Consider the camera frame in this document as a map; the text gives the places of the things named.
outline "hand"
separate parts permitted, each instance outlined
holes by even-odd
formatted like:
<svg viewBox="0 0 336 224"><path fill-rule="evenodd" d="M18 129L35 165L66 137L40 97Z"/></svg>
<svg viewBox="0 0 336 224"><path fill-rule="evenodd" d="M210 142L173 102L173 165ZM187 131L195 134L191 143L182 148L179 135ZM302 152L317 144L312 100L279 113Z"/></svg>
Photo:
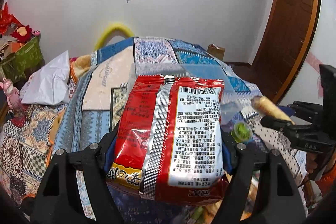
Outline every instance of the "hand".
<svg viewBox="0 0 336 224"><path fill-rule="evenodd" d="M307 159L307 161L306 161L306 171L310 174L313 173L314 169L317 168L317 163L315 161L316 157L317 157L317 154L314 154L314 153L309 153L308 152L307 155L306 155L306 159Z"/></svg>

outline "brown stick snack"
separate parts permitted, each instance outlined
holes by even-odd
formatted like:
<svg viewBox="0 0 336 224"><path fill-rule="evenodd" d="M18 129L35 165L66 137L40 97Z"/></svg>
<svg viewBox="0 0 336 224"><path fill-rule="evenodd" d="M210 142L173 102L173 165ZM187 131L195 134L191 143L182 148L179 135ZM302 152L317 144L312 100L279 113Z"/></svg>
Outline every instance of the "brown stick snack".
<svg viewBox="0 0 336 224"><path fill-rule="evenodd" d="M279 109L269 98L265 96L255 96L251 100L252 107L261 115L270 115L276 119L294 122L281 109Z"/></svg>

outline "silver screw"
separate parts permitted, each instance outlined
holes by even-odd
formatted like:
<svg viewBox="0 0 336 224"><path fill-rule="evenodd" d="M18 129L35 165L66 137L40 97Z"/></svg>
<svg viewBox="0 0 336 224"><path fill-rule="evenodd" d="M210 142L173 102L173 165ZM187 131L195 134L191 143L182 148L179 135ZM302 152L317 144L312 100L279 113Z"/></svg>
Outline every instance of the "silver screw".
<svg viewBox="0 0 336 224"><path fill-rule="evenodd" d="M90 149L92 149L92 150L96 150L96 149L98 148L98 146L99 146L98 143L91 143L89 147L90 147Z"/></svg>
<svg viewBox="0 0 336 224"><path fill-rule="evenodd" d="M61 156L64 153L64 149L58 149L56 150L56 155Z"/></svg>
<svg viewBox="0 0 336 224"><path fill-rule="evenodd" d="M280 151L278 149L272 149L272 154L278 156L280 155Z"/></svg>
<svg viewBox="0 0 336 224"><path fill-rule="evenodd" d="M238 144L237 144L237 148L238 148L239 150L244 150L244 149L246 149L246 145L245 145L244 143L238 143Z"/></svg>

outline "barcode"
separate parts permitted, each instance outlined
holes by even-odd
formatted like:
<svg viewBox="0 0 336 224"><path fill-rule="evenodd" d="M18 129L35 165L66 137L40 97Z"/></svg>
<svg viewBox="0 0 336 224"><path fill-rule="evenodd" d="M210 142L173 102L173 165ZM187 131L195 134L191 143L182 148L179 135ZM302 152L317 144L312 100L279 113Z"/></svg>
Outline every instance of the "barcode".
<svg viewBox="0 0 336 224"><path fill-rule="evenodd" d="M195 95L200 95L200 94L213 94L216 95L216 92L213 88L206 88L203 90L196 90L190 87L181 87L180 92L185 92L185 93L191 93Z"/></svg>

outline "green jelly cup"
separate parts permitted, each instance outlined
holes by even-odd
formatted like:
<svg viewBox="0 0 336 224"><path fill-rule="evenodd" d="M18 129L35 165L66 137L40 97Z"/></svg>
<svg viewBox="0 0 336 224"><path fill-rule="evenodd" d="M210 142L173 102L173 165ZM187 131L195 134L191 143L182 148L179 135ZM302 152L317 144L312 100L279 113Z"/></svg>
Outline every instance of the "green jelly cup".
<svg viewBox="0 0 336 224"><path fill-rule="evenodd" d="M237 143L246 143L252 138L252 130L246 122L239 121L231 130L231 135Z"/></svg>

